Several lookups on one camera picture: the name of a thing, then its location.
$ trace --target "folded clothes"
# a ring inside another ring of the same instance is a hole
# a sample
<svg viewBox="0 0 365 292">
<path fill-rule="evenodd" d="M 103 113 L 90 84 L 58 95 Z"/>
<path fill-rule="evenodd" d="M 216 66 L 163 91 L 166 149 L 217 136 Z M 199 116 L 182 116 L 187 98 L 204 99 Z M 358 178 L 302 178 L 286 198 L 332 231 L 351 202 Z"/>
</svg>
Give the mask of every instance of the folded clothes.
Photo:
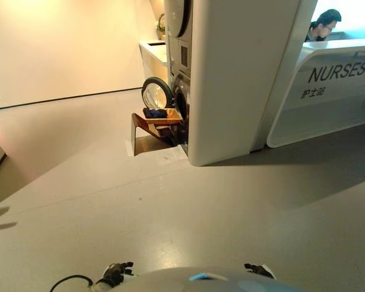
<svg viewBox="0 0 365 292">
<path fill-rule="evenodd" d="M 164 109 L 144 108 L 144 114 L 146 119 L 164 119 L 168 117 L 168 114 Z"/>
</svg>

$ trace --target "stacked washer and dryer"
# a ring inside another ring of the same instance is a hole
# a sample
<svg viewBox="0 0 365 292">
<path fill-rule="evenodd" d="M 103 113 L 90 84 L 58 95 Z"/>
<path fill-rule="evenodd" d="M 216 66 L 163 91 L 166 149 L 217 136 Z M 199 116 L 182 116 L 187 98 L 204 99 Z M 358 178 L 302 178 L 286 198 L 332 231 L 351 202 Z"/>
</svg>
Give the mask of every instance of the stacked washer and dryer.
<svg viewBox="0 0 365 292">
<path fill-rule="evenodd" d="M 181 120 L 169 125 L 167 135 L 188 154 L 192 2 L 165 0 L 168 84 L 157 77 L 146 79 L 142 98 L 147 108 L 175 108 Z"/>
<path fill-rule="evenodd" d="M 190 65 L 192 51 L 192 1 L 165 0 L 168 80 L 173 105 L 182 117 L 173 126 L 177 140 L 188 153 Z"/>
</svg>

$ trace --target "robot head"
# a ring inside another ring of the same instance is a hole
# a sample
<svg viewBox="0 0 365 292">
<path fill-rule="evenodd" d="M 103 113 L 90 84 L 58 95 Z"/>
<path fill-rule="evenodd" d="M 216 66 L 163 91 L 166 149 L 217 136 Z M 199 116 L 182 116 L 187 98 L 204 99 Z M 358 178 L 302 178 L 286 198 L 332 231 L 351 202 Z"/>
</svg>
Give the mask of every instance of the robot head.
<svg viewBox="0 0 365 292">
<path fill-rule="evenodd" d="M 174 268 L 124 281 L 111 292 L 302 292 L 276 280 L 225 268 Z"/>
</svg>

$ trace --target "vent grille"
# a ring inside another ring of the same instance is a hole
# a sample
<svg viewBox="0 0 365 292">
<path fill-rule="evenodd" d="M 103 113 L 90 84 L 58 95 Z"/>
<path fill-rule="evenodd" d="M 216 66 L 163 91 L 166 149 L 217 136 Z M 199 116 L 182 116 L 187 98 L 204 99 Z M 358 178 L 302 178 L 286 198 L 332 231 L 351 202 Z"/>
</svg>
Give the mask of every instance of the vent grille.
<svg viewBox="0 0 365 292">
<path fill-rule="evenodd" d="M 188 67 L 188 48 L 181 46 L 181 64 Z"/>
</svg>

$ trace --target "wire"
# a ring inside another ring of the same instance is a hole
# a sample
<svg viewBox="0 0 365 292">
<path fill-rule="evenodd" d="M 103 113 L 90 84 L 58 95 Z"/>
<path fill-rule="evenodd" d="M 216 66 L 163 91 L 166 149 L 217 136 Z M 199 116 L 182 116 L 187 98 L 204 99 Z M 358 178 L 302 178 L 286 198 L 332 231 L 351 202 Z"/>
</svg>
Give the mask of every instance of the wire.
<svg viewBox="0 0 365 292">
<path fill-rule="evenodd" d="M 66 278 L 63 278 L 62 280 L 59 280 L 57 283 L 54 284 L 54 286 L 51 288 L 50 292 L 53 292 L 53 290 L 55 289 L 55 287 L 57 287 L 59 284 L 61 284 L 62 282 L 65 282 L 66 280 L 72 279 L 72 278 L 81 278 L 81 279 L 85 279 L 88 281 L 88 287 L 93 285 L 93 281 L 86 277 L 86 276 L 82 276 L 82 275 L 72 275 Z"/>
</svg>

